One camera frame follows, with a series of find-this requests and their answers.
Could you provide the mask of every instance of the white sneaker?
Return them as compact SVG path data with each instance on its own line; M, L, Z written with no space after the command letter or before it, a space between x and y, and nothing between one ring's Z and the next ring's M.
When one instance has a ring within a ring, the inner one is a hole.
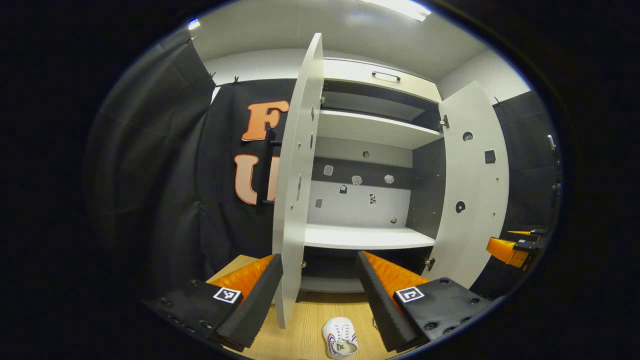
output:
M332 318L322 329L329 356L344 359L358 352L356 329L351 320L343 317Z

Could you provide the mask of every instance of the ceiling light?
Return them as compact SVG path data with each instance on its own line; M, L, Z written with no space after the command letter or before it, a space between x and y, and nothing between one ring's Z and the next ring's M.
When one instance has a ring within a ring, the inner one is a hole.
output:
M193 19L189 21L189 30L193 30L200 26L200 21L198 19Z
M431 11L427 10L424 6L414 3L410 0L359 0L365 3L370 3L378 6L382 6L389 10L393 10L395 12L399 12L403 15L409 16L412 19L418 20L419 22L424 21L427 15L431 13Z

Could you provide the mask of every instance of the open cabinet door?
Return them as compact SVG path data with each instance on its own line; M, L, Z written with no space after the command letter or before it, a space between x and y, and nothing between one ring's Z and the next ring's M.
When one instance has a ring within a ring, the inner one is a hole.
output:
M447 182L440 227L427 279L449 277L470 288L491 255L489 237L500 236L509 195L509 162L498 118L474 81L442 101Z
M307 50L291 97L280 151L273 212L273 252L282 254L283 275L276 290L278 322L286 328L300 290L311 172L324 85L322 34Z

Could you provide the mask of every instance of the ceiling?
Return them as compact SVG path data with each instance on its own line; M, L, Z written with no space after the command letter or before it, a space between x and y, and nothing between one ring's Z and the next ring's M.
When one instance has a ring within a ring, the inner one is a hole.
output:
M487 47L432 13L424 22L356 0L239 0L199 18L203 61L265 49L323 48L379 60L438 81Z

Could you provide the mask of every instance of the wooden floor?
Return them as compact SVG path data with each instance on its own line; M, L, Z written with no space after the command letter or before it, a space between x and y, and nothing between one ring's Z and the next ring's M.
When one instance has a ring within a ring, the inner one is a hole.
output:
M240 255L207 282L255 260ZM373 326L373 314L363 293L305 293L294 307L291 323L286 329L279 328L275 306L271 305L253 345L239 354L260 360L331 359L327 354L322 328L329 319L336 316L349 318L358 336L360 348L349 359L376 360L397 355L396 352L385 350L380 333Z

